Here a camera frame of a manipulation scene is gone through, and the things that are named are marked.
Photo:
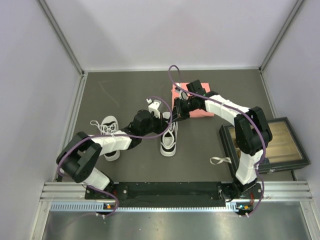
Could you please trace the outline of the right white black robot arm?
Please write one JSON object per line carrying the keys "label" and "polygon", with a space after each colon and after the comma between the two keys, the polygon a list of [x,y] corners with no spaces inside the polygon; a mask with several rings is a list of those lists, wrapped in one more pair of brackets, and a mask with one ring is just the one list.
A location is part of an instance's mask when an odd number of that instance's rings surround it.
{"label": "right white black robot arm", "polygon": [[174,122],[188,119],[195,110],[203,110],[234,126],[240,158],[232,187],[237,197],[245,198],[257,182],[259,164],[273,138],[263,110],[237,105],[214,91],[206,92],[199,80],[187,84],[186,89],[176,83],[174,90],[179,94],[172,109]]}

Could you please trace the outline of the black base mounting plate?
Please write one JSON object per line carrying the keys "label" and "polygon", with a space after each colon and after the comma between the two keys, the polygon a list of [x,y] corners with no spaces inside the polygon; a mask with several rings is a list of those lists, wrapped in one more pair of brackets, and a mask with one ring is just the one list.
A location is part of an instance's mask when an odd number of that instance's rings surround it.
{"label": "black base mounting plate", "polygon": [[258,200],[261,185],[257,183],[238,195],[229,182],[116,182],[108,189],[119,200],[120,207],[183,208],[222,207],[225,200]]}

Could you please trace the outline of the black glass-lid display box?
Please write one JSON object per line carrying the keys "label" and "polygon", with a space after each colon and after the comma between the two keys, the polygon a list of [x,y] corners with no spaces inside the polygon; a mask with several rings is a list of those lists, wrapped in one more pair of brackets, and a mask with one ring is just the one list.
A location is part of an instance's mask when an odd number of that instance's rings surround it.
{"label": "black glass-lid display box", "polygon": [[[260,174],[301,169],[310,164],[300,141],[287,117],[268,121],[272,141],[266,148],[266,157],[259,165]],[[240,149],[236,144],[235,129],[232,125],[223,125],[219,130],[225,155],[231,159],[229,170],[234,177],[240,162]]]}

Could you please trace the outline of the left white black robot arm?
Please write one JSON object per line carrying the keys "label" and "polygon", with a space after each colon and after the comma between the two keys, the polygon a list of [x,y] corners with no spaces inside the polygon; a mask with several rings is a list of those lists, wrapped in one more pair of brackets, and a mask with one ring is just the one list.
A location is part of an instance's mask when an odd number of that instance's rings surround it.
{"label": "left white black robot arm", "polygon": [[100,135],[81,131],[72,138],[56,159],[56,173],[96,189],[102,198],[109,198],[114,191],[114,182],[96,168],[98,158],[106,155],[114,161],[121,151],[137,147],[142,140],[164,135],[172,124],[169,111],[156,116],[148,110],[139,110],[124,128],[117,128],[116,119],[110,116],[109,122],[102,124]]}

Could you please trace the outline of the aluminium extrusion rail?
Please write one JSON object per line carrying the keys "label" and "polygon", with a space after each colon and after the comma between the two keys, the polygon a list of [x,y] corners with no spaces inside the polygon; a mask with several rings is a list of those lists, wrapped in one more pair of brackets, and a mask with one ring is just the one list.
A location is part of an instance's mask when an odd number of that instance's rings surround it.
{"label": "aluminium extrusion rail", "polygon": [[[80,183],[46,182],[40,195],[41,202],[76,202],[85,199],[86,189]],[[263,201],[303,202],[313,197],[306,181],[266,181]]]}

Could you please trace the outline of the loose white shoelace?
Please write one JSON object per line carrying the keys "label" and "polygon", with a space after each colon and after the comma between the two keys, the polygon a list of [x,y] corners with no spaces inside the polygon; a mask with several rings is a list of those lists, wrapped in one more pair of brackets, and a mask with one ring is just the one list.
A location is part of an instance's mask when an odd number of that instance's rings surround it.
{"label": "loose white shoelace", "polygon": [[228,163],[228,164],[231,164],[231,163],[232,163],[232,161],[231,161],[231,159],[230,159],[229,157],[223,157],[223,158],[221,158],[221,157],[216,157],[216,156],[211,157],[211,158],[209,159],[209,162],[210,162],[212,165],[219,165],[219,164],[222,164],[222,163]]}

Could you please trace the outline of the black white sneaker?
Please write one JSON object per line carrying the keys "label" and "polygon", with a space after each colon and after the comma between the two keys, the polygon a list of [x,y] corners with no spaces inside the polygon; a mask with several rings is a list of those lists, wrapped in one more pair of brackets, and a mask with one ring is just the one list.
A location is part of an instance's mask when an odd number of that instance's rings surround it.
{"label": "black white sneaker", "polygon": [[160,153],[164,157],[172,157],[177,149],[178,123],[172,122],[168,130],[161,136]]}
{"label": "black white sneaker", "polygon": [[[101,135],[113,134],[119,130],[118,120],[112,115],[106,116],[101,123],[96,120],[91,120],[90,125],[97,127]],[[120,151],[116,150],[106,153],[104,157],[107,161],[113,162],[120,157]]]}

